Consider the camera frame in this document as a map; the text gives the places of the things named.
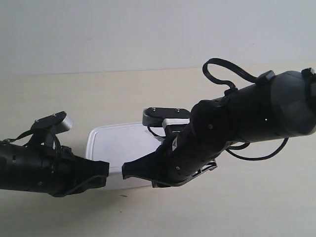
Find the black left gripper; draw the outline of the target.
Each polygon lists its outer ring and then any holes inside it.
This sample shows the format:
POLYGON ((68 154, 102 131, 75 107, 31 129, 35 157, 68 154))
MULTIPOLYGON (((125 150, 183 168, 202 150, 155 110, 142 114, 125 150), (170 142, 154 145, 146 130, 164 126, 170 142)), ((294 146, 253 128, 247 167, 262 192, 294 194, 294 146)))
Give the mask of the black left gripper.
POLYGON ((39 173, 31 171, 24 179, 26 192, 47 193, 53 197, 81 194, 89 189, 102 188, 109 176, 110 164, 101 160, 80 158, 77 160, 79 176, 73 176, 77 156, 71 148, 60 144, 53 131, 30 129, 24 136, 32 135, 25 147, 38 152, 36 160, 27 159, 27 167, 39 167, 39 173))

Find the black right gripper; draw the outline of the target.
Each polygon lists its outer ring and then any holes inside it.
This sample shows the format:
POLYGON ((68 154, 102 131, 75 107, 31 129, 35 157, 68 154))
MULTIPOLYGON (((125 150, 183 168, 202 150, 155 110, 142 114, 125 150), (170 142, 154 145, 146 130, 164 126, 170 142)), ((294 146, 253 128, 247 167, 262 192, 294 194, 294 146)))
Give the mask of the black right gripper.
POLYGON ((213 159, 234 138, 228 109, 219 102, 201 100, 192 108, 189 124, 164 140, 157 152, 125 162, 121 167, 122 178, 153 180, 153 188, 180 187, 216 169, 213 159))

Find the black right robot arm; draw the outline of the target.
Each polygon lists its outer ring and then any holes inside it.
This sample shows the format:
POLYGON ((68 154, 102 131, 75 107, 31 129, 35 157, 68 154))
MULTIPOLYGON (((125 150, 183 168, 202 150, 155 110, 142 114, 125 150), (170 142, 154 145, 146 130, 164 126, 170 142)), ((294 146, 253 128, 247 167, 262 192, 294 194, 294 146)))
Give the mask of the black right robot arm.
POLYGON ((158 148, 122 165, 122 177, 150 181, 154 188, 179 187, 216 168, 222 152, 236 156, 252 143, 316 131, 316 76, 311 69, 261 74, 242 89, 201 100, 188 111, 149 107, 142 124, 162 128, 158 148))

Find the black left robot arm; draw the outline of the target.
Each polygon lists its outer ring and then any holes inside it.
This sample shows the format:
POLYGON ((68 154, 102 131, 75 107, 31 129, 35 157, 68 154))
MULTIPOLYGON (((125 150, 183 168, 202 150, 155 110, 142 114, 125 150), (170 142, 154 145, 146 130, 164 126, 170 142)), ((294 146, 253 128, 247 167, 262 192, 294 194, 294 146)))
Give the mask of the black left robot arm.
POLYGON ((110 164, 76 156, 55 132, 30 129, 0 142, 0 188, 45 193, 55 198, 102 188, 110 164))

